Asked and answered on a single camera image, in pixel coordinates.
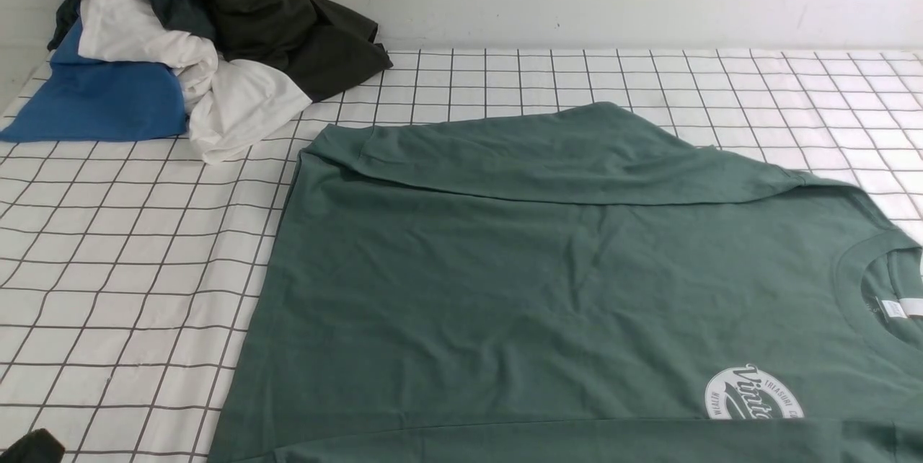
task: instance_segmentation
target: dark green t-shirt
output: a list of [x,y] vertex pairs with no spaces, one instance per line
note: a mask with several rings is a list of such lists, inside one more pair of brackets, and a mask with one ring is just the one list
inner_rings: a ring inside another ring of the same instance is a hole
[[919,259],[609,104],[327,128],[210,461],[920,461]]

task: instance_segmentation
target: clothing label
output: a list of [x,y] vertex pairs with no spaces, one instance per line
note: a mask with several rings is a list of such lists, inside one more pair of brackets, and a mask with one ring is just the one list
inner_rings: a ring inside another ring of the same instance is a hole
[[887,313],[888,317],[891,319],[901,318],[906,319],[907,313],[904,311],[904,307],[901,306],[901,303],[897,301],[881,301],[881,309],[884,309],[884,312]]
[[923,299],[901,299],[900,302],[907,315],[923,317]]

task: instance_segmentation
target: clothing tag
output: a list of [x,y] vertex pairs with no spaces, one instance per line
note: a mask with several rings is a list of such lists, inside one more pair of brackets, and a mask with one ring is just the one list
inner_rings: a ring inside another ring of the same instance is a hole
[[906,319],[907,314],[904,311],[904,307],[901,306],[901,303],[897,301],[882,301],[881,309],[884,309],[884,312],[887,313],[888,317],[891,319],[900,317],[901,319]]
[[901,308],[907,315],[923,317],[923,299],[901,299]]

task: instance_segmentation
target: checkered tablecloth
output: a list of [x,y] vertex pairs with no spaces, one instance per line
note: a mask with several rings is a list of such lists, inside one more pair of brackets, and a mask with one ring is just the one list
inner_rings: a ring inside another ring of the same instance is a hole
[[[698,146],[857,183],[923,240],[923,63],[909,52],[429,50],[207,167],[185,138],[0,142],[0,449],[203,461],[297,151],[326,125],[612,101]],[[47,63],[6,111],[16,115]]]

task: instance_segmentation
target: printed logo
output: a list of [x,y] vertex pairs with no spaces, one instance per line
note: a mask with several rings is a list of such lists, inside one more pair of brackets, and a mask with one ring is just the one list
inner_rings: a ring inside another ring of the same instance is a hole
[[804,418],[795,395],[755,365],[719,372],[705,390],[708,416],[715,420]]

